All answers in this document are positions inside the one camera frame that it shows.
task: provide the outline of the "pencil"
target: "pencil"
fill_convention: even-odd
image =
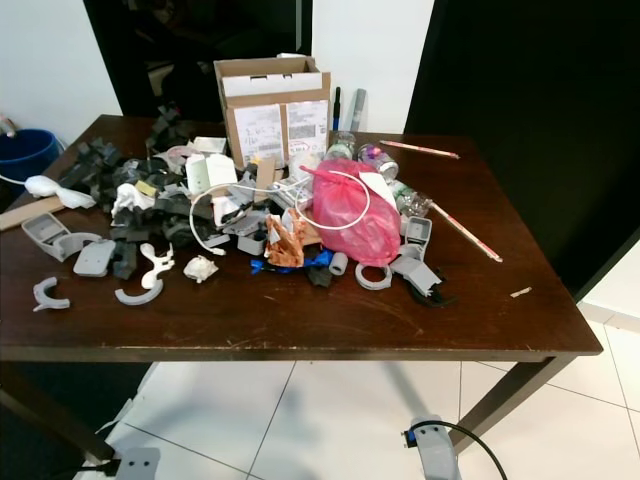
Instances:
[[[392,142],[391,140],[380,140],[380,143],[389,145],[390,147],[405,148],[407,150],[415,150],[416,152],[430,153],[432,155],[440,155],[441,157],[455,158],[458,160],[460,155],[457,153],[445,152],[444,150],[436,150],[434,148],[417,147],[415,145],[407,145],[406,143]]]
[[[456,227],[460,231],[460,233],[462,233],[465,237],[471,240],[478,248],[480,248],[484,253],[486,253],[489,258],[492,258],[496,262],[502,263],[502,257],[500,257],[500,255],[498,255],[496,252],[491,250],[483,241],[481,241],[473,233],[467,230],[459,221],[457,221],[455,218],[453,218],[451,215],[445,212],[440,205],[438,205],[436,202],[432,202],[431,206],[436,212],[442,215],[447,222],[449,222],[451,225]]]

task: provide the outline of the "white cable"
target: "white cable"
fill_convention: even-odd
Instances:
[[[20,180],[13,180],[11,178],[7,178],[3,175],[0,175],[0,180],[4,180],[5,182],[9,182],[9,183],[13,183],[14,185],[24,185],[24,182],[21,182]]]
[[[356,223],[358,223],[360,220],[362,220],[364,218],[364,216],[367,214],[367,212],[369,211],[369,207],[371,205],[371,196],[369,195],[369,190],[367,189],[367,186],[362,181],[358,180],[353,175],[349,175],[348,173],[344,173],[344,172],[339,172],[338,170],[329,170],[329,173],[335,173],[336,175],[342,175],[343,177],[350,178],[351,180],[354,180],[355,182],[357,182],[362,187],[362,189],[364,190],[364,193],[367,196],[367,204],[365,205],[364,210],[362,210],[362,213],[360,213],[358,218],[356,218],[353,222],[348,223],[347,225],[341,225],[341,226],[337,226],[337,227],[330,226],[330,225],[321,225],[319,223],[314,222],[313,220],[311,220],[308,217],[306,217],[305,215],[303,215],[302,212],[300,211],[300,207],[298,205],[298,198],[300,197],[300,191],[301,191],[300,188],[298,188],[298,192],[296,194],[295,209],[298,212],[298,215],[300,215],[300,217],[303,220],[309,222],[311,225],[313,225],[314,227],[317,227],[317,228],[321,228],[321,229],[325,229],[325,230],[344,230],[346,228],[353,227]],[[282,187],[279,190],[280,191],[292,190],[294,187],[297,187],[298,185],[300,185],[302,183],[308,182],[311,179],[312,179],[312,177],[305,178],[305,179],[300,180],[298,182],[292,183],[291,185],[288,185],[286,187]],[[236,188],[240,188],[240,189],[244,189],[244,190],[252,190],[254,192],[262,192],[262,193],[273,193],[274,192],[274,190],[265,190],[265,189],[260,189],[260,188],[247,187],[247,186],[244,186],[244,185],[238,185],[236,183],[223,183],[221,185],[216,185],[215,187],[211,187],[208,190],[205,190],[204,192],[200,193],[198,196],[196,196],[191,201],[191,208],[189,209],[189,227],[191,227],[191,233],[192,233],[193,237],[196,239],[196,241],[198,242],[198,244],[202,248],[204,248],[207,252],[213,253],[214,255],[225,255],[225,251],[223,249],[221,249],[221,248],[210,248],[210,247],[207,247],[204,244],[204,242],[202,241],[202,239],[200,238],[200,236],[196,232],[195,226],[193,224],[193,209],[195,208],[196,204],[200,201],[200,199],[202,197],[204,197],[205,195],[209,195],[211,192],[217,190],[218,188],[230,187],[230,186],[234,186]]]

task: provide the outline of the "dark brown table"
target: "dark brown table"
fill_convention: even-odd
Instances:
[[[142,158],[152,119],[103,115],[46,172],[57,178],[75,158],[79,142],[103,137],[124,155]],[[224,136],[220,125],[190,123],[194,135]],[[0,236],[0,401],[85,452],[104,460],[112,448],[11,369],[13,361],[152,362],[171,360],[502,360],[518,362],[460,421],[481,435],[580,355],[602,348],[500,190],[474,143],[466,138],[357,134],[358,142],[397,140],[457,152],[460,160],[387,151],[400,165],[399,179],[434,198],[504,259],[488,258],[437,214],[425,261],[447,278],[445,295],[458,302],[422,306],[406,282],[368,291],[354,278],[354,262],[329,289],[303,274],[251,275],[250,257],[228,249],[220,267],[198,285],[182,274],[197,247],[176,254],[162,274],[165,288],[150,304],[127,307],[114,290],[142,293],[139,272],[129,281],[72,273],[74,259],[59,263],[20,228]],[[17,202],[26,203],[21,198]],[[56,216],[72,232],[106,236],[109,218],[98,209]],[[32,312],[33,285],[58,278],[55,297],[67,310]],[[510,293],[532,287],[518,298]],[[459,452],[469,440],[456,432]]]

